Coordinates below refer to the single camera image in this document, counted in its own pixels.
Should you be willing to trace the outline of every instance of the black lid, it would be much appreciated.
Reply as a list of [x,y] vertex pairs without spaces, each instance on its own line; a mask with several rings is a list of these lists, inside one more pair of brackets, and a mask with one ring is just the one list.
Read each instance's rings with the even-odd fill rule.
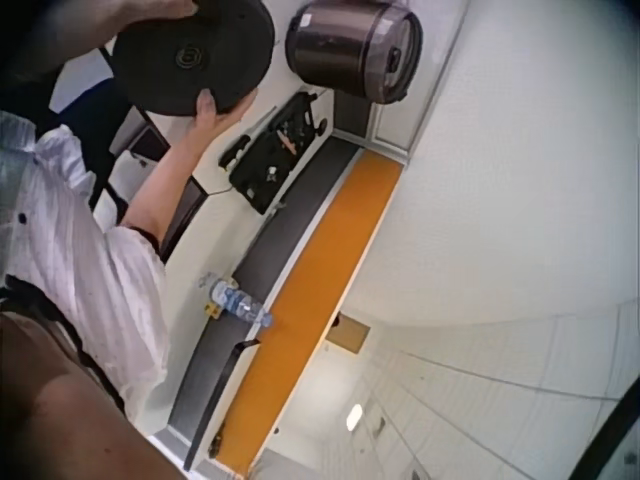
[[141,22],[118,35],[116,80],[136,106],[193,116],[209,88],[221,112],[255,89],[271,64],[273,21],[257,0],[201,0],[194,17]]

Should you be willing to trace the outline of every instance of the person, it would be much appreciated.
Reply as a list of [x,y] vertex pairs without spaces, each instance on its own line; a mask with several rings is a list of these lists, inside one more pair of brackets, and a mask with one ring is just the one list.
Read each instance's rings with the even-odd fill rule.
[[[166,7],[171,0],[159,1]],[[123,26],[110,23],[71,53]],[[120,225],[105,233],[87,205],[95,177],[69,127],[38,139],[33,123],[0,112],[3,478],[180,478],[128,421],[165,374],[157,251],[205,150],[242,119],[256,94],[220,115],[203,90],[191,129],[159,162]]]

